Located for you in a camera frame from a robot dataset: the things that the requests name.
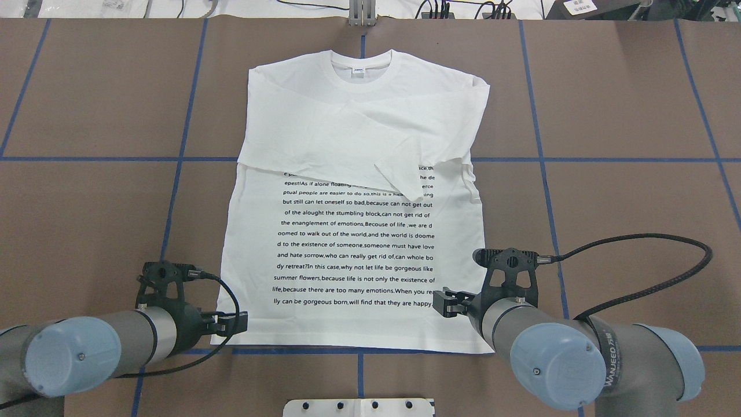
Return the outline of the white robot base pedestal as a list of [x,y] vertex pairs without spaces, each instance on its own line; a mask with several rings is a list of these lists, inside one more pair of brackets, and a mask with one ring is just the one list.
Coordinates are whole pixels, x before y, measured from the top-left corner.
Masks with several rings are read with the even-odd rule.
[[427,398],[334,398],[291,400],[283,416],[435,416]]

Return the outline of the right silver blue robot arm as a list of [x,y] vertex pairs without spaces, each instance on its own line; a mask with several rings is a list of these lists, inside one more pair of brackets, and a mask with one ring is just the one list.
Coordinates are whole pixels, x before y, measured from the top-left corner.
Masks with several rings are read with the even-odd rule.
[[677,416],[706,380],[699,349],[675,330],[593,315],[556,320],[523,298],[495,301],[479,316],[487,345],[555,409],[593,404],[597,416]]

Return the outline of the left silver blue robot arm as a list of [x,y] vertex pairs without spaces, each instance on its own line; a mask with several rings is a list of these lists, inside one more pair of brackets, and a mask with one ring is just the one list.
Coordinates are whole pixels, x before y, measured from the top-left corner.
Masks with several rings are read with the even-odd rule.
[[62,416],[66,396],[183,353],[204,336],[246,331],[248,312],[202,312],[187,302],[148,301],[133,310],[2,330],[3,416]]

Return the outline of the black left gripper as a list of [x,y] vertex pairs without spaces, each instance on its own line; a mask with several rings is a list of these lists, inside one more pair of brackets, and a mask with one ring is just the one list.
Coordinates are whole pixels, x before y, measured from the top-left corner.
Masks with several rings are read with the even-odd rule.
[[155,306],[164,309],[174,320],[175,344],[171,354],[193,348],[205,335],[230,337],[248,330],[248,311],[204,312],[174,298],[156,300]]

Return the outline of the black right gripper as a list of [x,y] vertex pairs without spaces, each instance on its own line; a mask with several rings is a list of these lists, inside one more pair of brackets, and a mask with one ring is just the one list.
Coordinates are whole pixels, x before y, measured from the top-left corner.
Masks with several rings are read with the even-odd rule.
[[493,297],[485,292],[474,295],[468,291],[452,291],[450,288],[433,291],[433,309],[437,314],[446,319],[466,315],[489,348],[493,347],[493,325],[486,318],[492,305]]

